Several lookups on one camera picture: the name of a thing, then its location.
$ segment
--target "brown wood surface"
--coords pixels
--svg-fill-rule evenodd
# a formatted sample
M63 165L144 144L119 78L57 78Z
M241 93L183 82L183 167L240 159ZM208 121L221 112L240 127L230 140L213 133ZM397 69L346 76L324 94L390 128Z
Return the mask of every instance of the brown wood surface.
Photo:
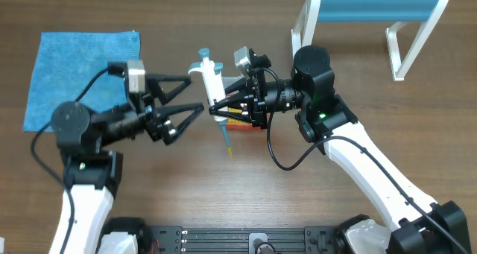
M198 49L236 76L233 52L247 45L273 69L291 68L290 30L304 0L0 0L0 236L11 253L46 253L61 210L61 189L29 154L22 131L31 72L43 31L141 32L149 71L184 74ZM466 213L477 246L477 0L450 0L405 81L391 78L385 28L390 24L321 24L335 88L390 160L418 187ZM417 26L399 35L402 50ZM200 77L173 104L202 101ZM272 129L277 156L294 162L308 147L294 113ZM147 136L119 142L122 184L111 215L149 224L193 227L335 225L360 213L379 220L356 184L314 152L296 170L272 162L265 132L221 133L204 113L177 143ZM61 171L54 136L40 140L44 160Z

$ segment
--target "white plastic piece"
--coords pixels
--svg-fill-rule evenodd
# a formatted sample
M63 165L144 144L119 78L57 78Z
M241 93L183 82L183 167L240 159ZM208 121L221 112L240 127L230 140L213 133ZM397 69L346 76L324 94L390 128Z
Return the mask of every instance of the white plastic piece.
M212 106L215 102L219 102L225 98L225 88L222 83L222 71L215 73L215 63L209 59L209 57L203 57L200 67L194 67L189 69L191 72L200 72L202 74L203 83L206 86L207 97L209 99L209 105ZM229 107L223 107L219 109L223 112L228 112ZM214 115L214 120L217 122L226 121L228 118L223 116Z
M344 136L358 142L381 163L384 169L397 181L401 188L414 198L416 204L425 212L432 211L434 198L422 192L412 184L393 165L391 161L371 141L361 123L348 123L333 130L334 136ZM338 163L356 182L374 207L378 210L386 226L395 231L400 228L399 221L407 218L413 221L421 217L404 197L397 191L391 181L366 154L349 142L332 140L324 144L326 155Z
M75 203L75 222L65 253L94 253L104 221L113 207L114 198L106 187L96 190L94 185L73 185L71 195ZM61 250L68 229L69 214L69 200L64 192L60 223L50 254L57 254Z
M369 219L351 226L344 235L356 254L386 254L391 231Z
M98 254L137 254L139 251L135 235L127 232L111 232L101 239Z
M416 38L412 42L411 48L408 54L405 56L401 63L401 56L399 54L399 46L397 45L397 31L404 27L407 22L396 22L394 25L386 29L386 38L388 40L389 58L391 60L391 69L393 71L393 79L395 81L402 81L406 73L411 68L412 63L419 54L420 49L423 47L427 38L431 34L434 26L439 21L440 15L444 12L449 0L437 1L434 10L431 12L431 16L427 22L423 22L420 25Z
M298 49L305 45L311 45L315 26L318 21L318 11L320 11L321 0L306 0L295 26L291 29L291 50L292 57Z
M0 238L0 254L5 251L5 238Z

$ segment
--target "blue bar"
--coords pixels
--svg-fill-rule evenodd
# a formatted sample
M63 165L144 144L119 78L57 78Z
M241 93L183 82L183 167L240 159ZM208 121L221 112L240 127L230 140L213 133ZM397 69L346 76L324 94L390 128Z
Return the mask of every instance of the blue bar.
M439 0L321 0L318 22L425 22Z

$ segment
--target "yellow pipette tip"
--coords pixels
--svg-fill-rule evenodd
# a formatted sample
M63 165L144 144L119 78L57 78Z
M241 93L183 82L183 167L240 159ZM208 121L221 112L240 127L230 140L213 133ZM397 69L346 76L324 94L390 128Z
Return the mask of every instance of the yellow pipette tip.
M230 155L230 159L233 160L233 157L232 157L232 147L227 147L229 149L229 155Z

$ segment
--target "blue cloth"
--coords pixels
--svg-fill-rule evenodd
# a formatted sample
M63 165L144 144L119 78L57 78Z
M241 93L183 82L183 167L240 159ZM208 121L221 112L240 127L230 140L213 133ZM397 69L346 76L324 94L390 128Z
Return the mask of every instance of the blue cloth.
M50 121L54 109L73 101L108 61L137 60L139 33L43 33L31 76L24 131L38 131ZM102 75L81 102L104 111L126 102L124 81Z

